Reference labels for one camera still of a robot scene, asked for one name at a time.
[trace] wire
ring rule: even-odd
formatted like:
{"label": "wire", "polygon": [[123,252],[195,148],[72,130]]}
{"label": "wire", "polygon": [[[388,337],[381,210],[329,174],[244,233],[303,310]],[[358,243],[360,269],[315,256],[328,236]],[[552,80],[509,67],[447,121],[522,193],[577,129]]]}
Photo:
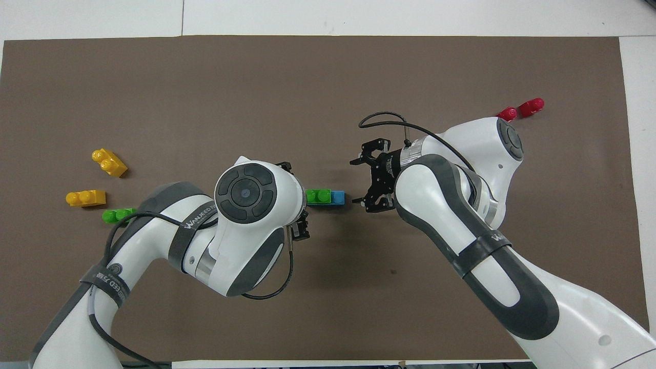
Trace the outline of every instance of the wire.
{"label": "wire", "polygon": [[246,297],[247,299],[251,299],[251,300],[270,299],[271,297],[276,296],[277,294],[281,293],[287,287],[287,285],[289,284],[289,281],[291,280],[292,273],[294,273],[294,253],[291,249],[289,249],[289,274],[287,275],[287,279],[286,279],[285,283],[283,283],[283,285],[280,286],[280,288],[278,288],[277,291],[269,293],[268,295],[253,296],[253,295],[249,295],[247,293],[243,293],[242,296]]}
{"label": "wire", "polygon": [[[100,264],[102,266],[107,267],[107,264],[109,264],[109,262],[112,260],[112,257],[115,255],[115,252],[113,252],[113,251],[114,251],[116,245],[113,245],[113,241],[114,241],[114,237],[116,236],[116,232],[119,230],[119,228],[126,225],[127,222],[130,219],[137,218],[137,217],[158,218],[158,219],[162,219],[164,221],[167,221],[171,224],[174,224],[178,227],[182,225],[182,222],[177,221],[176,219],[173,219],[171,217],[168,217],[168,216],[160,214],[160,213],[154,213],[152,211],[141,211],[139,213],[132,213],[132,214],[126,216],[125,218],[122,218],[118,223],[116,223],[116,225],[114,225],[114,227],[110,231],[110,235],[107,237],[107,242],[105,243],[104,256],[103,256],[102,260],[100,261]],[[208,222],[208,223],[203,223],[202,225],[200,225],[200,227],[198,227],[198,229],[209,228],[209,227],[217,224],[217,222],[218,222],[218,219],[215,219],[215,220],[213,220],[211,222]],[[89,322],[91,322],[91,326],[93,327],[93,329],[96,331],[96,333],[105,342],[112,345],[118,351],[121,351],[122,353],[124,353],[124,354],[126,354],[126,355],[128,355],[128,356],[130,356],[130,357],[132,357],[136,360],[139,360],[140,362],[143,362],[145,364],[143,366],[126,366],[126,365],[123,365],[123,367],[124,368],[147,368],[147,367],[151,367],[151,368],[154,368],[154,369],[161,369],[161,367],[158,363],[155,363],[154,361],[152,361],[152,360],[150,360],[146,357],[143,357],[143,356],[139,355],[138,353],[135,353],[134,351],[128,349],[126,346],[123,346],[118,341],[116,341],[114,338],[112,338],[112,336],[110,336],[107,332],[105,332],[104,329],[102,329],[102,327],[98,323],[98,320],[96,319],[95,306],[94,306],[94,304],[95,304],[95,294],[94,294],[95,289],[96,289],[96,286],[92,285],[91,290],[89,292],[89,305],[87,307],[88,310],[89,310]]]}
{"label": "wire", "polygon": [[154,361],[143,357],[139,355],[138,353],[135,353],[134,351],[128,349],[126,346],[123,346],[120,344],[120,342],[116,341],[114,338],[112,338],[107,332],[105,332],[104,329],[100,326],[100,323],[98,323],[98,319],[96,319],[96,311],[95,311],[95,291],[97,287],[96,286],[91,286],[89,290],[89,302],[87,303],[87,313],[89,315],[89,322],[91,323],[91,326],[93,329],[96,331],[96,333],[102,338],[105,342],[109,343],[112,345],[114,348],[116,348],[118,351],[121,351],[122,353],[135,358],[136,360],[139,360],[140,362],[143,362],[146,364],[146,366],[149,366],[153,369],[161,369],[161,367],[156,364]]}
{"label": "wire", "polygon": [[[110,235],[107,237],[107,242],[105,243],[105,253],[104,256],[101,260],[101,264],[104,267],[107,267],[107,264],[112,260],[112,257],[114,256],[114,252],[112,252],[112,249],[114,249],[114,246],[112,245],[114,237],[116,236],[116,232],[121,228],[123,225],[126,225],[127,222],[132,219],[132,218],[137,218],[137,217],[153,217],[153,218],[159,218],[162,220],[165,220],[171,224],[174,224],[176,226],[181,226],[182,222],[177,221],[171,217],[167,217],[166,215],[160,214],[160,213],[154,213],[152,211],[141,211],[139,213],[132,213],[125,218],[122,218],[110,231]],[[218,219],[215,219],[211,222],[203,223],[198,227],[198,229],[206,229],[212,226],[215,226],[218,223]]]}
{"label": "wire", "polygon": [[[367,120],[369,120],[369,119],[371,119],[371,118],[373,118],[373,117],[376,117],[376,116],[384,116],[384,115],[395,116],[395,117],[399,118],[401,121],[389,121],[389,120],[386,120],[386,121],[377,121],[377,122],[375,122],[375,123],[368,123],[368,124],[365,124],[365,122],[366,122]],[[400,114],[398,114],[398,113],[395,113],[395,112],[377,112],[377,113],[374,113],[374,114],[370,114],[370,115],[368,115],[366,118],[364,118],[363,120],[361,120],[361,121],[358,123],[358,127],[359,127],[359,128],[370,128],[370,127],[376,127],[376,126],[379,126],[379,125],[402,125],[402,126],[404,126],[404,127],[410,127],[410,128],[414,128],[414,129],[416,129],[416,130],[418,130],[418,131],[422,131],[423,133],[426,133],[427,135],[431,136],[432,138],[436,139],[437,141],[440,141],[444,146],[446,146],[446,148],[448,148],[452,153],[454,153],[454,154],[458,157],[458,159],[460,159],[460,160],[461,160],[461,161],[467,166],[467,168],[469,168],[469,170],[473,171],[474,173],[476,172],[476,171],[474,170],[474,168],[472,167],[472,165],[469,164],[469,162],[467,161],[467,159],[465,159],[464,156],[463,156],[458,150],[456,150],[455,147],[451,146],[446,140],[444,140],[444,139],[441,138],[440,136],[437,136],[435,133],[433,133],[433,132],[431,132],[431,131],[425,129],[424,127],[420,127],[420,126],[418,126],[418,125],[414,125],[414,124],[410,124],[410,123],[408,123],[408,122],[405,120],[405,118],[402,117],[402,116],[401,116]]]}
{"label": "wire", "polygon": [[[170,362],[164,362],[164,361],[156,362],[156,364],[160,365],[160,366],[163,366],[163,365],[164,366],[173,366],[173,364],[171,364]],[[132,364],[123,364],[123,363],[121,363],[121,365],[124,368],[147,368],[148,367],[148,365],[143,365],[143,364],[142,365],[132,365]]]}

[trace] brown mat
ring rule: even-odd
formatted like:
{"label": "brown mat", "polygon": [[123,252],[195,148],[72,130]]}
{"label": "brown mat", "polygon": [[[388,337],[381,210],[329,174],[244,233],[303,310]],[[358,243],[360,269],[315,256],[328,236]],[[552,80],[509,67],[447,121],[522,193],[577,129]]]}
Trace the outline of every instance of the brown mat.
{"label": "brown mat", "polygon": [[[102,209],[157,185],[208,193],[239,156],[290,161],[307,188],[365,194],[361,143],[399,127],[442,132],[534,97],[516,121],[526,157],[502,231],[536,265],[594,290],[647,326],[619,43],[609,38],[243,37],[8,41],[0,84],[0,360],[25,360],[102,255]],[[412,137],[419,134],[412,132]],[[91,152],[113,150],[123,179]],[[288,289],[228,299],[156,262],[114,336],[157,360],[523,358],[428,237],[395,211],[312,209]],[[255,293],[285,278],[281,258]]]}

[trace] black strap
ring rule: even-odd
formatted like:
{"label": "black strap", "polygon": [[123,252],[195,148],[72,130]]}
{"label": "black strap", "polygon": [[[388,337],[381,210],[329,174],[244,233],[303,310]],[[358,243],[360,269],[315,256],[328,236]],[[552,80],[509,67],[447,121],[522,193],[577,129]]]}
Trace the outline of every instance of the black strap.
{"label": "black strap", "polygon": [[178,227],[169,248],[169,263],[179,271],[186,273],[182,268],[182,259],[192,243],[198,227],[216,214],[216,203],[208,201],[194,210]]}
{"label": "black strap", "polygon": [[108,294],[118,307],[127,299],[130,294],[130,287],[127,286],[125,281],[118,276],[118,274],[103,267],[102,265],[94,265],[89,271],[80,278],[80,282],[90,283]]}
{"label": "black strap", "polygon": [[504,247],[512,246],[510,241],[501,232],[496,229],[486,232],[479,236],[476,241],[472,242],[469,246],[454,258],[451,262],[453,268],[461,278],[476,268],[483,260],[490,256],[494,251]]}

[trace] white floor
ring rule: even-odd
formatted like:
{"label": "white floor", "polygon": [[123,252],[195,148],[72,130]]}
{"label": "white floor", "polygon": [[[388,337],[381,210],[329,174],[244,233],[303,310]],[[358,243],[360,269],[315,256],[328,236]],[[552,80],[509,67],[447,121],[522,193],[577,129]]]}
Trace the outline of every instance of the white floor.
{"label": "white floor", "polygon": [[655,335],[656,165],[650,159],[656,156],[656,9],[645,1],[0,0],[3,41],[199,34],[620,36],[647,311]]}

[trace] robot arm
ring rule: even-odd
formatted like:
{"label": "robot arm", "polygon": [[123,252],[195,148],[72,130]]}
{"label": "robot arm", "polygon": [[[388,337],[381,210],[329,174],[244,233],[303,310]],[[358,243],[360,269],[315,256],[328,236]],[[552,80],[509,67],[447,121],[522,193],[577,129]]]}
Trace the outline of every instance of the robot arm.
{"label": "robot arm", "polygon": [[[166,184],[140,205],[109,257],[85,275],[39,339],[30,366],[122,368],[90,316],[110,332],[114,314],[155,259],[168,259],[226,296],[252,290],[278,259],[284,228],[309,237],[301,184],[280,166],[241,157],[219,178],[215,199],[191,183]],[[208,227],[216,220],[216,225]]]}
{"label": "robot arm", "polygon": [[[359,159],[370,158],[374,183],[387,179],[395,195],[375,203],[392,191],[380,195],[372,186],[358,199],[367,211],[395,207],[423,231],[538,368],[655,367],[656,341],[640,325],[598,294],[529,263],[497,230],[523,158],[514,129],[483,118],[441,136],[476,172],[455,164],[456,156],[432,137],[376,159],[363,151]],[[392,170],[381,174],[381,167]]]}

